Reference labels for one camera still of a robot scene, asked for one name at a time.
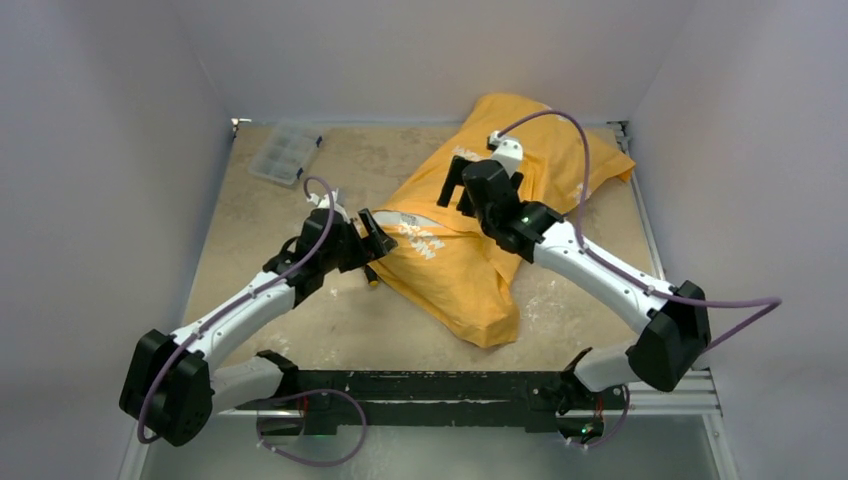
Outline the white pillow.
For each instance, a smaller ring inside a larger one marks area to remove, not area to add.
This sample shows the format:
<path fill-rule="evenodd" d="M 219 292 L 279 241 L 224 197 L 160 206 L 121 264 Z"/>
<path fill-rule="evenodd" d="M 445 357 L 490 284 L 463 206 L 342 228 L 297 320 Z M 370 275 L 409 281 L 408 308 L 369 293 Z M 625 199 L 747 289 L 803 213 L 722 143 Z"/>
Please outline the white pillow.
<path fill-rule="evenodd" d="M 373 214 L 374 219 L 381 226 L 385 225 L 408 225 L 414 227 L 441 227 L 441 224 L 418 214 L 407 212 L 380 210 Z"/>

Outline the orange Mickey Mouse pillowcase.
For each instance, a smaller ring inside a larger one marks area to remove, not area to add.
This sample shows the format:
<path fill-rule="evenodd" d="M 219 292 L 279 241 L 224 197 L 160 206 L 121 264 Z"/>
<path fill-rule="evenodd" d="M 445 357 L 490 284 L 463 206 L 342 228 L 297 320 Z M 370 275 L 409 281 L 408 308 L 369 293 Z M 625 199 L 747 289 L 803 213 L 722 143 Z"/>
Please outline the orange Mickey Mouse pillowcase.
<path fill-rule="evenodd" d="M 454 205 L 436 204 L 451 160 L 488 157 L 488 136 L 547 105 L 510 93 L 480 97 L 459 131 L 433 153 L 378 207 L 418 214 L 441 227 L 385 225 L 398 246 L 372 263 L 381 280 L 444 324 L 455 336 L 488 348 L 516 340 L 519 308 L 510 288 L 522 262 L 496 246 L 476 219 L 463 216 Z M 519 168 L 523 200 L 540 201 L 559 213 L 574 209 L 588 170 L 593 192 L 605 181 L 628 181 L 634 161 L 618 148 L 590 133 L 580 138 L 566 119 L 546 115 L 512 131 L 524 150 Z"/>

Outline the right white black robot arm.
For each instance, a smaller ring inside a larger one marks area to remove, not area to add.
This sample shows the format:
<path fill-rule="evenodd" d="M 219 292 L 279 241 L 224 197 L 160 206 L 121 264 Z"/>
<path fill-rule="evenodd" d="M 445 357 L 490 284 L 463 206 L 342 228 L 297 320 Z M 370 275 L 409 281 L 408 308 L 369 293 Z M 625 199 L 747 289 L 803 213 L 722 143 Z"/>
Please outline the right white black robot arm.
<path fill-rule="evenodd" d="M 703 290 L 690 281 L 676 287 L 618 259 L 598 261 L 602 249 L 579 240 L 561 214 L 541 202 L 520 200 L 522 179 L 495 160 L 456 156 L 437 204 L 447 206 L 454 190 L 463 187 L 458 211 L 476 218 L 498 247 L 565 277 L 637 334 L 631 343 L 588 348 L 573 359 L 562 373 L 564 399 L 584 407 L 601 391 L 630 382 L 673 391 L 711 342 Z"/>

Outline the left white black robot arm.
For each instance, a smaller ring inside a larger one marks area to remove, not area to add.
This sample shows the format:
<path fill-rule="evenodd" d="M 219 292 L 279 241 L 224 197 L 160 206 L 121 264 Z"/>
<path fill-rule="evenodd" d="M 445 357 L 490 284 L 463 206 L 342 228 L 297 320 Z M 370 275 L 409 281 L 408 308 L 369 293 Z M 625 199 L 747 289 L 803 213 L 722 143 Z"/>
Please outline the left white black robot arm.
<path fill-rule="evenodd" d="M 137 422 L 137 440 L 173 446 L 192 440 L 217 404 L 237 404 L 217 372 L 235 349 L 297 308 L 328 273 L 364 268 L 397 246 L 367 209 L 351 219 L 336 207 L 315 208 L 299 234 L 229 300 L 171 333 L 152 329 L 142 335 L 119 397 L 120 409 Z"/>

